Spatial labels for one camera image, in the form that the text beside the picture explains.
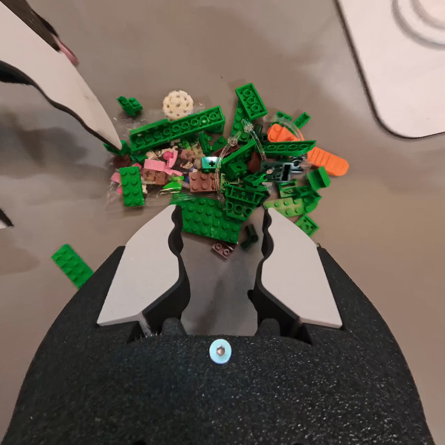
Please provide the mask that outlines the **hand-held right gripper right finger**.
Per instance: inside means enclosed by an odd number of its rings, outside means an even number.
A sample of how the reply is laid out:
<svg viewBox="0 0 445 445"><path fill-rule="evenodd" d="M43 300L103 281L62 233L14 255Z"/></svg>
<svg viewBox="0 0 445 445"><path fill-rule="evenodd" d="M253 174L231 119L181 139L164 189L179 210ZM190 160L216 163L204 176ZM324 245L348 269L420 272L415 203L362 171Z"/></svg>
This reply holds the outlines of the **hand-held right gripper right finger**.
<svg viewBox="0 0 445 445"><path fill-rule="evenodd" d="M264 210L263 235L251 291L258 326L272 320L278 335L288 338L297 338L304 324L341 329L316 243L275 209Z"/></svg>

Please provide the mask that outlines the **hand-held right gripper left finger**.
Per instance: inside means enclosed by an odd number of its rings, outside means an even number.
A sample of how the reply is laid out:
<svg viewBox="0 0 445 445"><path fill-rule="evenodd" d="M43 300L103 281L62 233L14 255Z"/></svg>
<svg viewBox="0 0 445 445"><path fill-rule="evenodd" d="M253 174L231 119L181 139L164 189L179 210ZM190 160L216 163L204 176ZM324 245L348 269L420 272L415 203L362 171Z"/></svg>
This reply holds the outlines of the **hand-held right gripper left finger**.
<svg viewBox="0 0 445 445"><path fill-rule="evenodd" d="M182 214L169 205L126 243L101 312L99 326L139 323L146 336L161 334L168 319L181 319L191 299L181 258Z"/></svg>

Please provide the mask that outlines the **pile of lego pieces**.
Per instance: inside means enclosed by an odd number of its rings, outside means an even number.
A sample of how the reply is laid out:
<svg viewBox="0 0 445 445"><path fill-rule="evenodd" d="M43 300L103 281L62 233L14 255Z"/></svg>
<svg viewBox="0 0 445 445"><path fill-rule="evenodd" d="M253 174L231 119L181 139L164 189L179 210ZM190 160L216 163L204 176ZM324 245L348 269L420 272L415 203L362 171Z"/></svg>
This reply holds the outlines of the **pile of lego pieces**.
<svg viewBox="0 0 445 445"><path fill-rule="evenodd" d="M273 123L302 133L311 116L270 115L253 83L235 89L236 106L228 138L220 106L205 108L183 90L164 97L162 110L145 112L135 97L118 96L115 119L123 136L112 155L109 200L140 208L165 197L181 207L183 231L215 240L213 250L228 257L238 243L248 250L258 241L248 223L257 208L275 209L308 236L319 226L309 216L320 190L330 186L325 167L315 168L306 154L316 141L269 142Z"/></svg>

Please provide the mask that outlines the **green lego plate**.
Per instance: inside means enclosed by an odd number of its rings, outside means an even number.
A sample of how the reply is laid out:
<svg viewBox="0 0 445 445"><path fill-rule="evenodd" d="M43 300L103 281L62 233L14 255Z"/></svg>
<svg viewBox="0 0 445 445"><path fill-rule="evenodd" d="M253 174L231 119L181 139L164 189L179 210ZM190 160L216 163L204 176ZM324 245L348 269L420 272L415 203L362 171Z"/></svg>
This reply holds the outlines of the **green lego plate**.
<svg viewBox="0 0 445 445"><path fill-rule="evenodd" d="M93 275L93 270L69 244L61 246L51 259L77 289L84 286Z"/></svg>

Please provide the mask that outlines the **orange brick separator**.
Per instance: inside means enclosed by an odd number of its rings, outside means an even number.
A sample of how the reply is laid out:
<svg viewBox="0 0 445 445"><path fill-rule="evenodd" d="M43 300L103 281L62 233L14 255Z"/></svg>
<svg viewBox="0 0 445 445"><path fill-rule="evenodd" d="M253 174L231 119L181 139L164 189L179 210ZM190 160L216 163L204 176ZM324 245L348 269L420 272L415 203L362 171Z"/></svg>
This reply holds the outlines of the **orange brick separator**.
<svg viewBox="0 0 445 445"><path fill-rule="evenodd" d="M273 123L267 130L269 142L295 142L305 141L300 131L294 134L287 127L279 123ZM315 168L325 167L326 172L331 176L342 176L348 172L349 164L332 153L329 153L318 147L314 147L306 154L307 160Z"/></svg>

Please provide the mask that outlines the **white book stand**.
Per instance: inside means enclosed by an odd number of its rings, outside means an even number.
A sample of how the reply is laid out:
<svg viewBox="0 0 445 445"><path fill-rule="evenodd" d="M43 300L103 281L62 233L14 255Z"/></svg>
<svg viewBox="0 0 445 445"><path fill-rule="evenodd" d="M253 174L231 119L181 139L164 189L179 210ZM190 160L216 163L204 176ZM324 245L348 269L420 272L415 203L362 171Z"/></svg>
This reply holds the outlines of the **white book stand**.
<svg viewBox="0 0 445 445"><path fill-rule="evenodd" d="M373 110L391 133L445 131L445 2L340 0Z"/></svg>

